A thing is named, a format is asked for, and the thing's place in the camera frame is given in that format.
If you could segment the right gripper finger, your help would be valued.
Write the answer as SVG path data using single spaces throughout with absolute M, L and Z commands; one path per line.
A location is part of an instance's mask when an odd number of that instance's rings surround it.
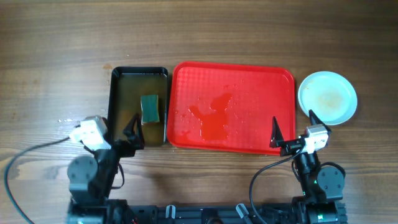
M 277 148 L 277 147 L 282 147 L 284 145 L 284 143 L 285 143 L 285 141 L 284 141 L 282 132 L 279 128 L 277 119 L 274 116 L 272 118 L 272 132 L 271 132 L 271 141 L 270 141 L 269 146 L 271 148 Z
M 308 111 L 308 117 L 312 126 L 316 124 L 321 124 L 328 133 L 332 133 L 331 129 L 313 112 L 313 110 Z

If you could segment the white plate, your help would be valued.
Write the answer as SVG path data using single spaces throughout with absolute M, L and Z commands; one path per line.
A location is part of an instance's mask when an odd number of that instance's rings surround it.
M 329 71 L 306 77 L 298 88 L 297 99 L 306 115 L 312 110 L 328 126 L 348 121 L 358 107 L 353 85 L 340 74 Z

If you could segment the green sponge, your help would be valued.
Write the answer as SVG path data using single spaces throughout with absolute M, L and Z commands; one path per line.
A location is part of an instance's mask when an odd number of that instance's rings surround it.
M 158 95 L 141 96 L 142 124 L 159 123 L 159 97 Z

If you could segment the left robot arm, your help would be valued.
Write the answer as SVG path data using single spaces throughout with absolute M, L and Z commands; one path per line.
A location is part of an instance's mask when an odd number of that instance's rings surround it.
M 82 143 L 90 155 L 77 157 L 68 166 L 72 198 L 67 223 L 137 223 L 127 201 L 110 199 L 109 194 L 121 188 L 113 185 L 116 174 L 124 176 L 120 159 L 133 157 L 145 146 L 141 116 L 135 114 L 124 128 L 126 140 L 111 144 L 107 132 L 105 119 L 91 116 L 70 133 L 71 140 Z

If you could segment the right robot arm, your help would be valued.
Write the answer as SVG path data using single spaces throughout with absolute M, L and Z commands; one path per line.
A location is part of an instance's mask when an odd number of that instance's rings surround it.
M 346 172 L 334 162 L 321 163 L 317 151 L 328 144 L 331 129 L 309 111 L 310 126 L 297 139 L 284 140 L 276 118 L 272 119 L 270 147 L 280 156 L 292 156 L 292 167 L 303 195 L 292 199 L 295 223 L 347 223 L 343 188 Z

